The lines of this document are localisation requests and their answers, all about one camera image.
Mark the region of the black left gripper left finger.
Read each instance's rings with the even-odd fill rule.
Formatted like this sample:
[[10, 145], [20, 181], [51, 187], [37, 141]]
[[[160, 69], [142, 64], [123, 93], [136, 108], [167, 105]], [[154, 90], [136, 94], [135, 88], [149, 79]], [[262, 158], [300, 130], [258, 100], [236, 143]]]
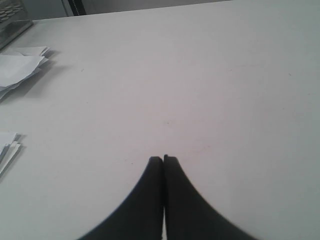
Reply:
[[161, 240], [164, 197], [163, 160], [148, 160], [139, 181], [126, 199], [82, 240]]

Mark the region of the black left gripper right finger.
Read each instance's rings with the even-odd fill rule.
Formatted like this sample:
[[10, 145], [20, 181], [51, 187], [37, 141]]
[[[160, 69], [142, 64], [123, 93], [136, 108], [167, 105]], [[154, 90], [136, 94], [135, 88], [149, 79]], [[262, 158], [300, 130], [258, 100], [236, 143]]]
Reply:
[[163, 158], [164, 212], [168, 240], [254, 240], [199, 194], [178, 159]]

